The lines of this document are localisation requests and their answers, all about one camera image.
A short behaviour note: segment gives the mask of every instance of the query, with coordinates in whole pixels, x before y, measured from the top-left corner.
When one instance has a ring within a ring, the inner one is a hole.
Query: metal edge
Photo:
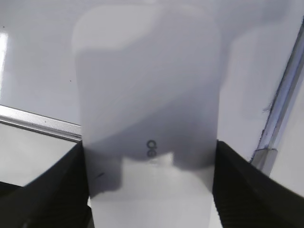
[[[286,70],[283,74],[281,83],[276,92],[268,120],[266,122],[265,128],[262,131],[262,136],[260,138],[259,144],[256,151],[254,152],[250,163],[254,165],[255,156],[257,153],[264,152],[266,155],[263,159],[268,162],[268,169],[272,169],[275,156],[272,155],[271,158],[268,156],[270,153],[268,151],[275,150],[280,142],[286,124],[288,122],[289,115],[295,103],[295,99],[299,92],[300,84],[303,81],[304,73],[302,72],[304,65],[304,20],[300,27],[293,51],[288,60]]]
[[[0,123],[52,137],[79,142],[81,126],[0,105]]]

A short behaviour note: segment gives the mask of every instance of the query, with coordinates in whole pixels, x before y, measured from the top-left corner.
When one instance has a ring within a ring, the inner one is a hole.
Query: white surface
[[[208,226],[220,38],[198,5],[104,5],[77,22],[72,45],[96,227]]]
[[[304,197],[304,84],[301,85],[294,107],[278,148],[278,156],[270,177]]]
[[[291,53],[304,3],[199,2],[213,15],[222,37],[218,138],[250,159],[268,116],[264,109]],[[8,46],[0,75],[0,104],[79,124],[72,32],[77,21],[100,4],[99,0],[1,1],[0,33],[8,35]]]
[[[74,145],[74,142],[0,124],[0,181],[24,186],[48,170]]]

